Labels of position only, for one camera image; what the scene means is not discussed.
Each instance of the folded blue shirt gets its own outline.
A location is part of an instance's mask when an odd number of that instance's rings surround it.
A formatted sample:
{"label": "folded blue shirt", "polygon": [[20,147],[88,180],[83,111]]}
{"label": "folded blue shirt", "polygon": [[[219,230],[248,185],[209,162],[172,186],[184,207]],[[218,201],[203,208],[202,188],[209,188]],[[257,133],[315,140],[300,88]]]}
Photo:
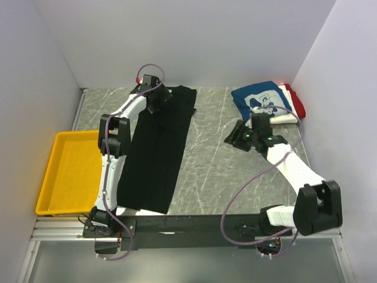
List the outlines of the folded blue shirt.
{"label": "folded blue shirt", "polygon": [[[277,105],[292,111],[283,91],[273,81],[247,85],[233,90],[231,94],[244,121],[248,121],[251,109],[256,106]],[[257,112],[268,113],[270,117],[287,114],[287,111],[278,108],[259,109]]]}

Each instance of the yellow plastic bin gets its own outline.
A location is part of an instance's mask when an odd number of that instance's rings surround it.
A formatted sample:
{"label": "yellow plastic bin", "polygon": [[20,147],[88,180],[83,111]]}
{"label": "yellow plastic bin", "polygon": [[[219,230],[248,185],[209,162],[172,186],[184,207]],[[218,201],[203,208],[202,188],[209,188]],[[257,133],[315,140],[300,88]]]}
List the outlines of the yellow plastic bin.
{"label": "yellow plastic bin", "polygon": [[89,212],[101,179],[98,131],[56,135],[35,212],[57,215]]}

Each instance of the gray marble surface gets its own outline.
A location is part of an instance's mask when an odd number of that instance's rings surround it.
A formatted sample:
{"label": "gray marble surface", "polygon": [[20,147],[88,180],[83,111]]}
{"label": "gray marble surface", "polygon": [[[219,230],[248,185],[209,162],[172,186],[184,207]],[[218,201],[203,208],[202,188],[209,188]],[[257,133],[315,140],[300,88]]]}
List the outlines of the gray marble surface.
{"label": "gray marble surface", "polygon": [[[222,213],[229,199],[247,180],[267,169],[256,151],[248,153],[224,143],[240,113],[230,92],[235,87],[193,87],[197,89],[196,113],[191,119],[186,149],[169,214]],[[100,117],[118,109],[131,88],[88,89],[84,91],[76,130],[98,129]],[[131,125],[134,130],[136,121]],[[289,143],[300,138],[296,125],[274,126]],[[296,153],[307,162],[305,150]],[[275,204],[293,205],[295,191],[276,169],[256,179],[239,195],[229,213],[259,213]]]}

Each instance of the white wall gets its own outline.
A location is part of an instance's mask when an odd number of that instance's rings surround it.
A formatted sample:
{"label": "white wall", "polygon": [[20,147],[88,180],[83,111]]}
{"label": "white wall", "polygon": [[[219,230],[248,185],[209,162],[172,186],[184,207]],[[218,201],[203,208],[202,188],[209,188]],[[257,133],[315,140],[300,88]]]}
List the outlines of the white wall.
{"label": "white wall", "polygon": [[338,0],[293,83],[307,110],[309,160],[342,190],[358,282],[377,276],[376,11],[375,0]]}
{"label": "white wall", "polygon": [[335,0],[34,0],[81,87],[291,83]]}
{"label": "white wall", "polygon": [[80,89],[30,0],[0,2],[0,281],[15,282],[56,132]]}

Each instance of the folded black garment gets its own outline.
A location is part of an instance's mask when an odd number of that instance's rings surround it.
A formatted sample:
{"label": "folded black garment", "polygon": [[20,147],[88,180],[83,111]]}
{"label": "folded black garment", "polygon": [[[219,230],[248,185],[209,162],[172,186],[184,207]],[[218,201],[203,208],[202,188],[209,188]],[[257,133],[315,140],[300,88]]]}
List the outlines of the folded black garment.
{"label": "folded black garment", "polygon": [[131,150],[118,183],[117,202],[125,208],[167,213],[176,187],[196,90],[171,88],[159,112],[139,114]]}

